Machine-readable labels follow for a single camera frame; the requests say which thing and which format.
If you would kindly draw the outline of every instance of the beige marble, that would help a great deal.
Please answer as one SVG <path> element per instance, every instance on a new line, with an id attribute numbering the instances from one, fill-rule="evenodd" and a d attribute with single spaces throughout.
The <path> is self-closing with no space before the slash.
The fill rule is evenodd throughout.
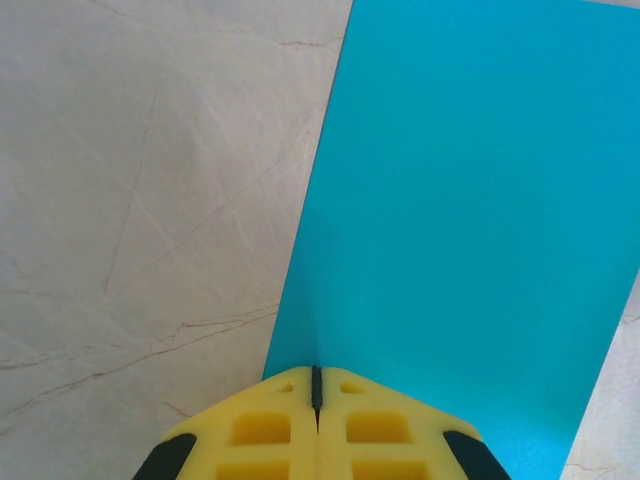
<path id="1" fill-rule="evenodd" d="M 0 479 L 130 478 L 260 378 L 349 7 L 0 2 Z M 633 298 L 568 477 L 640 478 Z"/>

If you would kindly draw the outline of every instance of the yellow plastic part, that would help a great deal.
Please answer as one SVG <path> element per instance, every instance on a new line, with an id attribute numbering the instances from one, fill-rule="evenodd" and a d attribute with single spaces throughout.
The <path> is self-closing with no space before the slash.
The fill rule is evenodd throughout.
<path id="1" fill-rule="evenodd" d="M 442 434 L 481 440 L 471 425 L 346 370 L 322 373 L 316 478 L 467 480 Z"/>
<path id="2" fill-rule="evenodd" d="M 175 427 L 197 437 L 177 480 L 316 478 L 318 434 L 311 372 L 294 368 L 244 390 Z"/>
<path id="3" fill-rule="evenodd" d="M 320 424 L 311 369 L 294 368 L 171 430 L 197 441 L 177 480 L 466 480 L 443 437 L 468 423 L 338 368 L 322 369 Z"/>

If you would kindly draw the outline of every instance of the blue paper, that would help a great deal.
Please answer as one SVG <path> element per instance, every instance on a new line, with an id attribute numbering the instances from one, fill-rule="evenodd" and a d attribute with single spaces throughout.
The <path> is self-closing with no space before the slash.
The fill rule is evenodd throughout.
<path id="1" fill-rule="evenodd" d="M 356 0 L 266 375 L 347 368 L 558 478 L 639 239 L 639 11 Z"/>

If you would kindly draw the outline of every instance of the black rubber edge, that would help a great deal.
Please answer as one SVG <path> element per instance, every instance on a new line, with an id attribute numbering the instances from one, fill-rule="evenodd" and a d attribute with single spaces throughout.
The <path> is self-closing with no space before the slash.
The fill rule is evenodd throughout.
<path id="1" fill-rule="evenodd" d="M 511 480 L 483 442 L 453 430 L 443 435 L 469 480 Z"/>
<path id="2" fill-rule="evenodd" d="M 320 409 L 322 409 L 322 369 L 311 367 L 311 406 L 316 412 L 316 430 L 320 429 Z"/>
<path id="3" fill-rule="evenodd" d="M 133 480 L 176 480 L 196 444 L 196 436 L 183 433 L 157 445 Z"/>

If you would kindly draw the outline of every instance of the rectangular cutout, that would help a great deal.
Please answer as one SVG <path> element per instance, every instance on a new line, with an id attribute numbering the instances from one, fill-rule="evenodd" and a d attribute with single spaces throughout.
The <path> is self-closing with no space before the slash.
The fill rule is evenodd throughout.
<path id="1" fill-rule="evenodd" d="M 231 445 L 291 442 L 291 421 L 284 413 L 245 413 L 233 423 Z"/>
<path id="2" fill-rule="evenodd" d="M 420 461 L 353 460 L 353 480 L 428 480 L 427 469 Z"/>
<path id="3" fill-rule="evenodd" d="M 289 462 L 223 464 L 218 467 L 216 480 L 288 480 Z"/>
<path id="4" fill-rule="evenodd" d="M 347 418 L 349 443 L 411 443 L 409 422 L 396 412 L 358 412 Z"/>
<path id="5" fill-rule="evenodd" d="M 342 393 L 364 393 L 364 388 L 355 383 L 342 382 L 340 384 L 340 391 Z"/>

